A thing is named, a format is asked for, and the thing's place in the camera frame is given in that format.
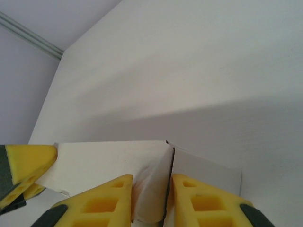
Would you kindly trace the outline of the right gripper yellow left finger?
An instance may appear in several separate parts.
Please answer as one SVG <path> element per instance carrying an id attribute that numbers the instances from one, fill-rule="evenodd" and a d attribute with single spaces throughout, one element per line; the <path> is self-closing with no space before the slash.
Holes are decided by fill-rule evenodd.
<path id="1" fill-rule="evenodd" d="M 122 175 L 54 204 L 31 227 L 131 227 L 132 185 Z"/>

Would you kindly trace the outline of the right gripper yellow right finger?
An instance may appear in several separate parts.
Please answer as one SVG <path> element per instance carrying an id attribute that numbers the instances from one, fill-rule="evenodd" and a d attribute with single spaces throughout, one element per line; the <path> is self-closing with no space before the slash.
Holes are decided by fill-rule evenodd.
<path id="1" fill-rule="evenodd" d="M 174 227 L 275 227 L 253 204 L 183 174 L 173 174 Z"/>

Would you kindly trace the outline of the white paper box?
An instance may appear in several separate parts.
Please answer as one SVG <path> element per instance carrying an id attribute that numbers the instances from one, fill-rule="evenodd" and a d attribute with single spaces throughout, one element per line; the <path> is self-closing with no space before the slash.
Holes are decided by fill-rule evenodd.
<path id="1" fill-rule="evenodd" d="M 71 197 L 131 174 L 135 190 L 132 227 L 172 227 L 172 174 L 184 174 L 235 195 L 241 190 L 240 171 L 168 141 L 59 143 L 56 148 L 57 160 L 37 182 Z"/>

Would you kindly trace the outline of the aluminium frame post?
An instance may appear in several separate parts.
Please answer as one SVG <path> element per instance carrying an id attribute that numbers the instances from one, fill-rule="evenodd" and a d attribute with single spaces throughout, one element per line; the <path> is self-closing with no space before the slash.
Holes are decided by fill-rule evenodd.
<path id="1" fill-rule="evenodd" d="M 0 26 L 57 60 L 64 51 L 0 11 Z"/>

